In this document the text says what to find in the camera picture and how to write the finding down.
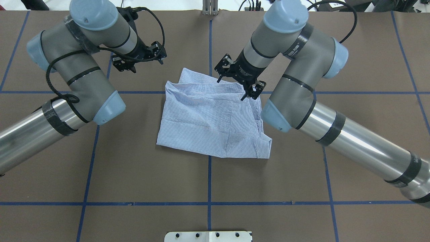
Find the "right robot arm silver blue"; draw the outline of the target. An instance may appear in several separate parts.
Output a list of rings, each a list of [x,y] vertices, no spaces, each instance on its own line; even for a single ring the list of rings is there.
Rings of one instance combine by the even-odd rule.
[[[225,54],[214,67],[222,78],[243,88],[242,99],[257,99],[267,87],[260,75],[276,57],[289,60],[261,111],[263,121],[287,133],[305,133],[379,176],[410,202],[429,208],[429,161],[379,136],[321,103],[316,91],[346,65],[349,51],[309,22],[299,0],[275,0],[252,32],[238,57]]]

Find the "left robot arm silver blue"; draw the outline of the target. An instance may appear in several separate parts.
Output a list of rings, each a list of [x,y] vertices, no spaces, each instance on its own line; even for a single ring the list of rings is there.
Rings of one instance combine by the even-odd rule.
[[[135,26],[140,11],[155,15],[146,7],[117,7],[109,0],[72,0],[62,23],[27,43],[55,97],[1,132],[1,176],[85,124],[103,125],[125,111],[93,54],[111,52],[120,72],[135,73],[136,63],[162,64],[165,40],[150,46],[141,40]]]

